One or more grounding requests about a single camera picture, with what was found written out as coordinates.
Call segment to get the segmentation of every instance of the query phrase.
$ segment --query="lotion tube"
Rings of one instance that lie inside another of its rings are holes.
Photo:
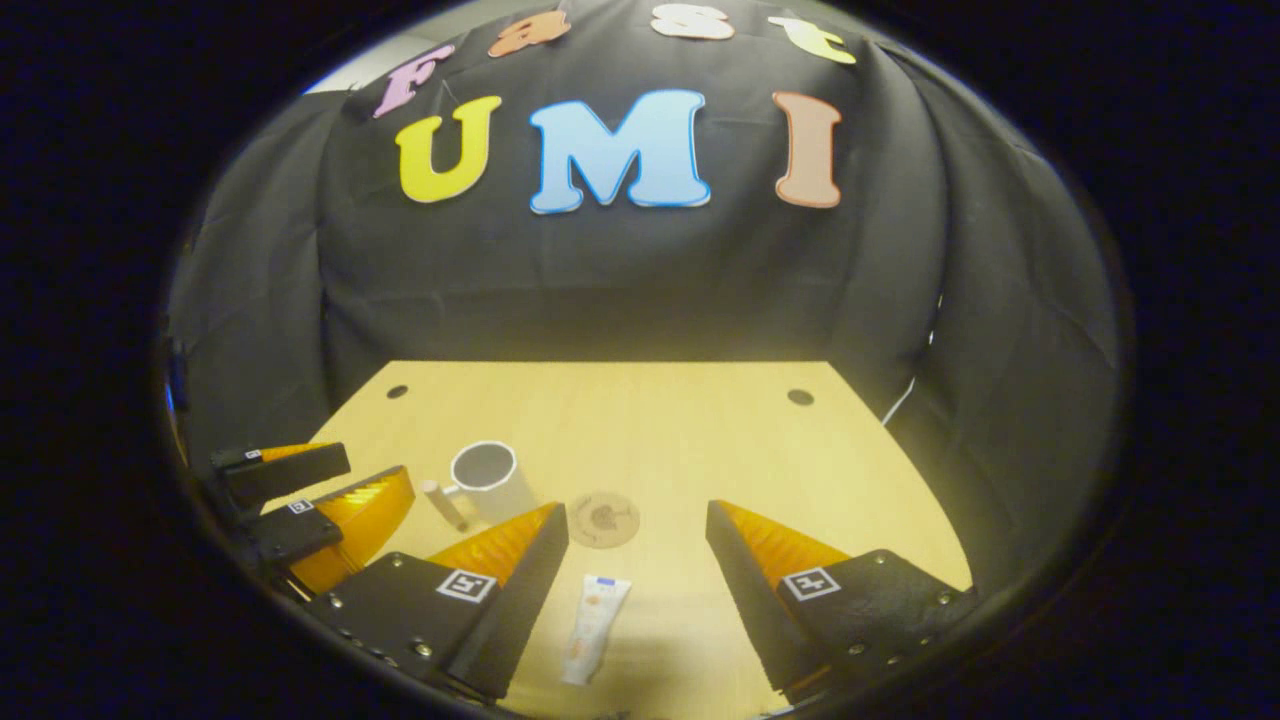
[[[631,589],[631,580],[616,580],[598,575],[582,578],[582,600],[577,603],[577,621],[564,653],[561,682],[585,685],[588,678],[600,666],[604,639],[609,625],[622,606],[622,598]]]

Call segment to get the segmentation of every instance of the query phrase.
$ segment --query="blue letter m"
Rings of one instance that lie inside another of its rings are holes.
[[[611,133],[585,102],[557,102],[529,117],[543,133],[543,186],[529,206],[534,213],[568,213],[582,204],[570,179],[570,163],[602,205],[613,202],[627,168],[640,158],[640,177],[627,190],[636,205],[694,208],[712,188],[698,178],[694,113],[705,99],[691,90],[646,92]]]

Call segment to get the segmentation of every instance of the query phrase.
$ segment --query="round coaster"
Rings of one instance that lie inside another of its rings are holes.
[[[568,534],[586,547],[617,547],[640,529],[640,511],[612,492],[584,495],[568,506]]]

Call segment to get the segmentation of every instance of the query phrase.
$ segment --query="black bracket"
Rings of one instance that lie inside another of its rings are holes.
[[[492,705],[507,694],[567,548],[557,505],[506,583],[392,552],[305,607],[401,671]]]
[[[787,575],[776,592],[832,666],[858,676],[924,652],[977,605],[902,557],[877,550]]]
[[[340,442],[305,450],[270,462],[260,450],[229,450],[211,457],[214,473],[238,507],[266,502],[351,471]]]
[[[251,520],[244,532],[260,564],[276,571],[343,539],[342,528],[306,500]]]

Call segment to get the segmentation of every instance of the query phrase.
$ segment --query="cylindrical object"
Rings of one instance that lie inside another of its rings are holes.
[[[435,480],[426,480],[426,483],[422,486],[422,492],[426,493],[426,498],[431,501],[431,505],[434,505],[435,509],[440,511],[440,515],[444,515],[444,520],[448,524],[457,528],[458,532],[466,532],[467,529],[466,519],[463,519],[462,514],[458,512],[458,509],[453,506],[453,501],[451,501],[444,495],[444,491],[440,489],[440,483]]]
[[[497,525],[538,507],[516,451],[498,441],[481,441],[463,447],[449,465],[449,477],[458,492],[471,498],[476,514]]]

